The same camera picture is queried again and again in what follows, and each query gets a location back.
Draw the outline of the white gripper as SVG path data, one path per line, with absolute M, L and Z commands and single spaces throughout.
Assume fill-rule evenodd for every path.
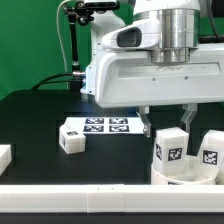
M 184 104 L 189 133 L 197 103 L 224 101 L 224 43 L 198 42 L 193 18 L 147 18 L 102 38 L 96 102 L 102 107 L 139 107 L 143 133 L 151 137 L 148 106 Z

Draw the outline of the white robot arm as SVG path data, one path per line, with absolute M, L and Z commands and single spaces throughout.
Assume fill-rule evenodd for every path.
M 151 133 L 151 106 L 182 105 L 190 128 L 199 103 L 224 101 L 224 37 L 200 35 L 212 0 L 135 0 L 130 25 L 117 0 L 84 0 L 93 10 L 96 45 L 87 78 L 103 108 L 135 107 Z

